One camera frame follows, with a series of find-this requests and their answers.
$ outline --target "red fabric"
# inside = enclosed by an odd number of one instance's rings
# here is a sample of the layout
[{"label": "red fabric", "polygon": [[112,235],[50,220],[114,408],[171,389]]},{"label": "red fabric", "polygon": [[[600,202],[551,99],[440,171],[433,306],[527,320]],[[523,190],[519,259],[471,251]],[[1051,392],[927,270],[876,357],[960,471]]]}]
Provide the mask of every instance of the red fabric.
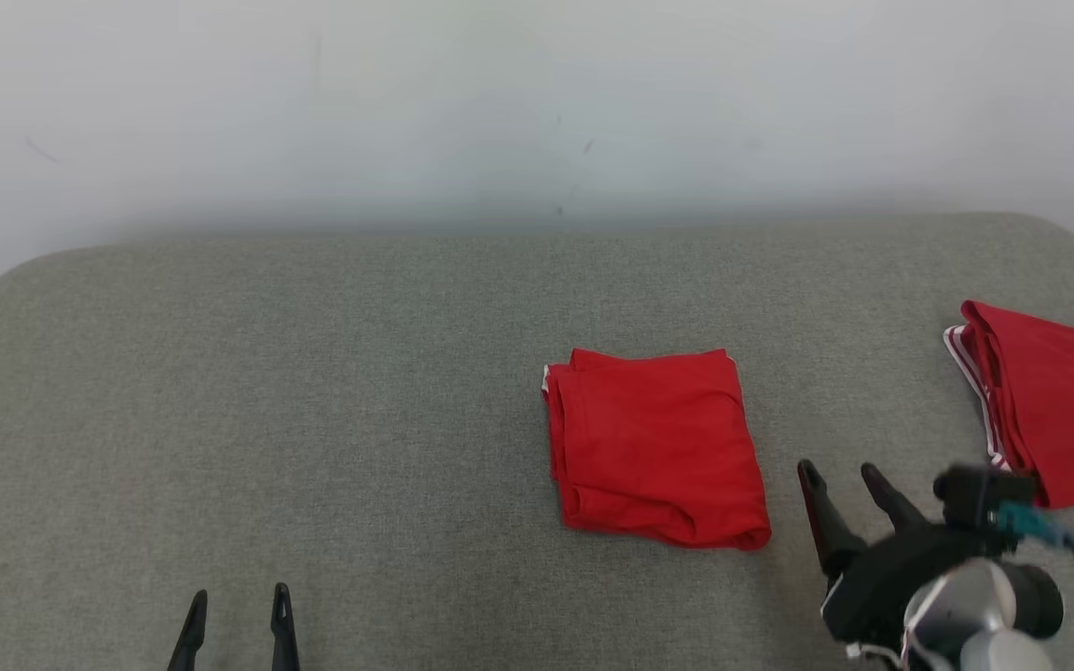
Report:
[{"label": "red fabric", "polygon": [[682,548],[763,548],[765,485],[724,350],[627,361],[575,350],[549,366],[562,521]]},{"label": "red fabric", "polygon": [[1074,329],[976,301],[962,311],[1006,461],[1039,476],[1042,505],[1074,506]]}]

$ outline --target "white striped trim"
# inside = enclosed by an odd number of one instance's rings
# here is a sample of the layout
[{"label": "white striped trim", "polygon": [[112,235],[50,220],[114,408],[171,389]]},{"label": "white striped trim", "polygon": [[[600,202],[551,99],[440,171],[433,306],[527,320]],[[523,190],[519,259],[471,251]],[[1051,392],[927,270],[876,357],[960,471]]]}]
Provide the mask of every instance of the white striped trim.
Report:
[{"label": "white striped trim", "polygon": [[985,423],[985,450],[988,451],[988,462],[992,466],[1010,470],[1010,463],[1005,458],[1005,446],[1001,442],[1001,433],[992,423],[992,415],[988,411],[988,388],[985,388],[976,362],[972,361],[972,356],[968,355],[968,349],[964,348],[964,326],[952,326],[944,331],[943,345],[946,345],[950,358],[956,360],[960,373],[964,374],[968,385],[976,392],[976,398],[981,399],[981,420]]}]

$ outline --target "folded garment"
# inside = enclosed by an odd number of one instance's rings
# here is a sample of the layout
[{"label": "folded garment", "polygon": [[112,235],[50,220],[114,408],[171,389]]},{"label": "folded garment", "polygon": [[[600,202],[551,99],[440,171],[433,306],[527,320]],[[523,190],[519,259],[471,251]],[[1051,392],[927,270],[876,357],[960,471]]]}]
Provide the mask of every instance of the folded garment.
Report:
[{"label": "folded garment", "polygon": [[990,463],[1037,476],[1040,502],[1074,506],[1074,329],[985,303],[943,344],[981,399]]},{"label": "folded garment", "polygon": [[724,350],[547,366],[551,469],[572,529],[681,548],[763,548],[765,485]]}]

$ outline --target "gray fabric surface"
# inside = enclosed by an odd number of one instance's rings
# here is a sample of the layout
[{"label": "gray fabric surface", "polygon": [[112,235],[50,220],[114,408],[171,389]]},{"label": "gray fabric surface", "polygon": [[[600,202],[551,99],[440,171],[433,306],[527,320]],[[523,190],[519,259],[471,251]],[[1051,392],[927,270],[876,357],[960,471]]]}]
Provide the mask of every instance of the gray fabric surface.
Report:
[{"label": "gray fabric surface", "polygon": [[[941,331],[979,298],[1074,324],[1074,237],[1019,216],[69,251],[0,279],[0,668],[847,668],[795,463],[850,522],[879,464],[930,514],[979,462]],[[727,348],[773,539],[563,529],[541,366]],[[1074,510],[1060,514],[1074,527]],[[1074,668],[1074,569],[1051,648]]]}]

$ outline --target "white wall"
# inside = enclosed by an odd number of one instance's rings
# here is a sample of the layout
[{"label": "white wall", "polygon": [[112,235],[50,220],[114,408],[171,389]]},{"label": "white wall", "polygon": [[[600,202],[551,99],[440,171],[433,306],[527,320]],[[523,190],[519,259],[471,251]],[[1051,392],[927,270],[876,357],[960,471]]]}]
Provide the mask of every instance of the white wall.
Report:
[{"label": "white wall", "polygon": [[1074,229],[1074,3],[0,0],[0,273],[175,225],[969,208]]}]

